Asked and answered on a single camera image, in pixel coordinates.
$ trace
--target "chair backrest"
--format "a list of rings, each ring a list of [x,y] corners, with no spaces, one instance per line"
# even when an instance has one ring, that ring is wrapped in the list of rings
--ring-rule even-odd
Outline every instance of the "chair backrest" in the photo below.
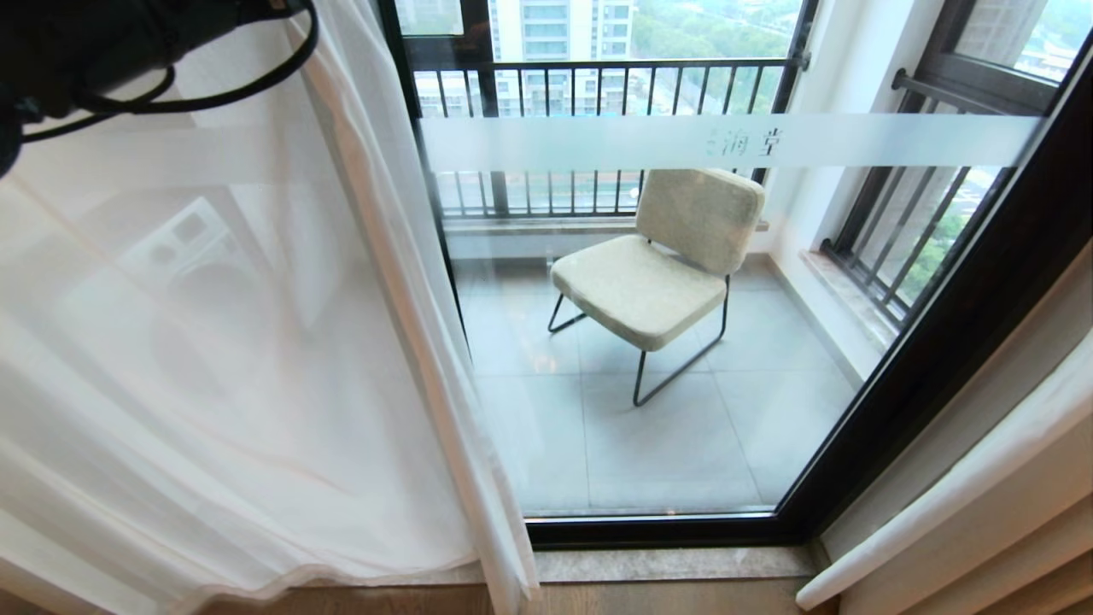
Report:
[[[637,204],[637,232],[710,273],[728,275],[744,260],[763,200],[763,186],[728,170],[649,170]]]

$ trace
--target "wooden floor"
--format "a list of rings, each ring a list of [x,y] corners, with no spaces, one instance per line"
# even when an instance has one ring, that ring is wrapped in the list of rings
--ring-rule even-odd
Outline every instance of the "wooden floor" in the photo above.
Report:
[[[551,584],[527,615],[800,615],[807,579]],[[202,615],[492,615],[483,586],[315,588],[267,604],[221,601]],[[834,615],[837,610],[810,615]]]

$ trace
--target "chair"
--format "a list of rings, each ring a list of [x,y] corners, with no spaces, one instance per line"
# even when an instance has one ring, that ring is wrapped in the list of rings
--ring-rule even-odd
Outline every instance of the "chair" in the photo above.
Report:
[[[642,357],[633,402],[642,406],[725,335],[729,277],[743,262],[763,199],[762,186],[727,170],[649,170],[637,205],[639,234],[575,251],[551,267],[560,294],[546,330],[555,334],[591,317],[636,346]],[[581,314],[555,327],[565,297]],[[642,398],[646,354],[667,346],[718,304],[717,338]]]

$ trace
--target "high-rise building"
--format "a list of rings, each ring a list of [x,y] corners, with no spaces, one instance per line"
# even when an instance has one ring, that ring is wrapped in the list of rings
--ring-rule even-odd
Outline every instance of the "high-rise building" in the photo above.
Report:
[[[630,57],[634,0],[490,0],[489,7],[495,61],[577,62]],[[444,115],[442,85],[448,115],[468,113],[468,88],[478,110],[478,75],[473,72],[466,81],[460,73],[445,73],[443,84],[435,74],[424,73],[415,83],[425,117]],[[496,83],[502,117],[619,113],[624,85],[621,69],[598,74],[591,69],[564,68],[500,71]]]

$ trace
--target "tiled floor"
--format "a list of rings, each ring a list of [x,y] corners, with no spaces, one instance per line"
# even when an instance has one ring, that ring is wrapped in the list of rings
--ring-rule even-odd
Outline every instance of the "tiled floor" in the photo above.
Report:
[[[557,294],[545,262],[456,262],[487,424],[528,516],[764,510],[781,498],[855,391],[773,267],[749,257],[724,340],[635,409],[636,348],[590,319],[546,332]],[[560,319],[574,315],[564,301]],[[650,354],[645,382],[719,326],[717,310]]]

